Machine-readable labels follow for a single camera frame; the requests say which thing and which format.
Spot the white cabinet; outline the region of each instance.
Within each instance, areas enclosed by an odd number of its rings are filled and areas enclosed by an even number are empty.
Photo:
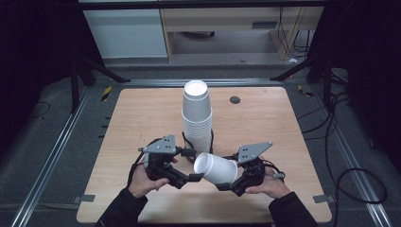
[[[103,59],[167,58],[158,9],[85,10],[84,14]]]

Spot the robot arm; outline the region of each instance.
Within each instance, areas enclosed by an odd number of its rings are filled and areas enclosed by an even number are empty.
[[[145,148],[138,150],[145,153],[144,166],[148,177],[153,181],[167,178],[170,185],[181,189],[186,183],[199,182],[203,177],[203,174],[194,173],[186,176],[172,166],[171,162],[176,155],[195,157],[196,154],[193,149],[176,147],[174,134],[155,139]]]
[[[260,185],[263,183],[265,178],[265,166],[274,168],[277,171],[277,175],[274,177],[284,180],[284,177],[286,176],[284,172],[281,172],[273,163],[259,158],[259,155],[271,146],[272,142],[241,146],[239,147],[238,153],[234,154],[233,156],[224,157],[238,161],[239,166],[243,167],[244,171],[242,176],[231,184],[217,184],[216,187],[218,190],[231,190],[239,197],[242,196],[247,187]]]

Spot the wooden table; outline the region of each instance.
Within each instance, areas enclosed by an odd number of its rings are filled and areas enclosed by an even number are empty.
[[[296,191],[318,222],[331,219],[327,203],[315,203],[322,186],[310,159],[287,93],[281,87],[209,88],[213,108],[214,153],[237,153],[240,145],[272,141],[263,153],[287,174],[287,186]],[[239,96],[239,104],[230,102]],[[183,120],[183,88],[126,89],[120,94],[110,126],[98,154],[85,195],[96,195],[79,207],[79,222],[96,222],[119,191],[125,187],[138,148],[155,138],[174,133],[177,146]],[[174,167],[185,174],[193,166],[177,156]],[[205,180],[187,183],[181,190],[170,185],[148,194],[148,204],[139,217],[152,223],[261,223],[272,221],[266,195],[238,197],[220,192]]]

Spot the hand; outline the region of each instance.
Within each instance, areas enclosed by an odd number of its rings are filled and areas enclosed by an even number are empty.
[[[273,174],[275,173],[271,167],[265,166],[266,176],[263,179],[263,183],[258,186],[251,186],[245,189],[245,193],[247,194],[258,194],[265,193],[269,197],[274,199],[279,199],[284,197],[286,194],[291,191],[286,187],[284,182],[280,179],[273,178]]]
[[[168,183],[167,178],[152,181],[148,178],[148,174],[145,170],[144,165],[138,165],[132,176],[132,182],[128,187],[128,190],[136,198],[146,196],[151,190],[158,191],[162,186]]]

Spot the wrist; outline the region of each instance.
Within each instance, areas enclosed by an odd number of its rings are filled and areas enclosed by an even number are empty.
[[[291,193],[291,191],[288,188],[283,188],[282,190],[274,192],[274,198],[275,199],[280,199],[286,195]]]
[[[141,190],[138,190],[131,185],[128,187],[128,190],[137,199],[140,199],[141,197],[144,197],[146,195],[146,193],[141,192]]]

